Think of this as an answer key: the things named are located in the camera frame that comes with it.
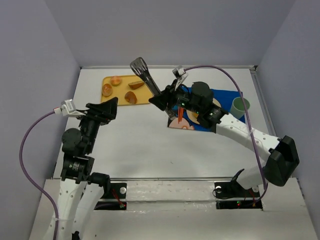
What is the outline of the metal serving tongs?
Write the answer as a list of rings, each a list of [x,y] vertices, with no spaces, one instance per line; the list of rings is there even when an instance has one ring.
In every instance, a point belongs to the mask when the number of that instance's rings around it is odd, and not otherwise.
[[[153,96],[161,92],[158,86],[156,85],[154,79],[152,78],[148,66],[142,57],[138,57],[135,60],[133,60],[129,66],[131,70],[135,73],[135,75],[138,76],[145,83],[145,85],[149,88]],[[171,120],[174,120],[176,118],[176,114],[173,112],[173,110],[165,110],[164,112],[167,113]]]

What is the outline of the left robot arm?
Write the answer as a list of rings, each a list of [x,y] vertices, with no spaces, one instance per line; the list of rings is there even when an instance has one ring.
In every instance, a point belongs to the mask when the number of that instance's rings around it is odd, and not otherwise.
[[[63,163],[60,174],[57,212],[43,237],[45,240],[81,240],[91,213],[99,199],[110,191],[110,176],[93,172],[90,156],[101,126],[117,116],[118,98],[86,104],[78,110],[73,100],[65,100],[55,114],[77,118],[77,128],[67,129],[62,137]]]

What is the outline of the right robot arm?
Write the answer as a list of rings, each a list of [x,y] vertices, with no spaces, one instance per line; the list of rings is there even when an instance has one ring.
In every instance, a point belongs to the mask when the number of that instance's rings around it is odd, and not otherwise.
[[[196,113],[197,121],[203,128],[258,154],[265,164],[239,170],[228,185],[229,192],[248,190],[263,183],[283,187],[300,163],[295,141],[287,135],[279,138],[249,129],[248,124],[214,104],[213,98],[214,93],[209,86],[198,81],[189,90],[168,85],[149,102],[161,111],[169,112],[177,106]]]

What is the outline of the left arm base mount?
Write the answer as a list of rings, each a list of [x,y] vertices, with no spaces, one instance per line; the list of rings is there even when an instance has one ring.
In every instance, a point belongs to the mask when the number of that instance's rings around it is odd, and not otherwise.
[[[127,183],[111,182],[110,190],[104,193],[97,202],[94,210],[96,211],[125,211],[127,209]]]

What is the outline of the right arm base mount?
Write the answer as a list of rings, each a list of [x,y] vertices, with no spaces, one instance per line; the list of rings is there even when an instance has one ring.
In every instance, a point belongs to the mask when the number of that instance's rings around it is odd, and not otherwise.
[[[214,184],[212,195],[216,199],[217,210],[263,209],[260,191],[252,188],[244,189],[237,182],[239,175],[245,169],[239,170],[230,181]]]

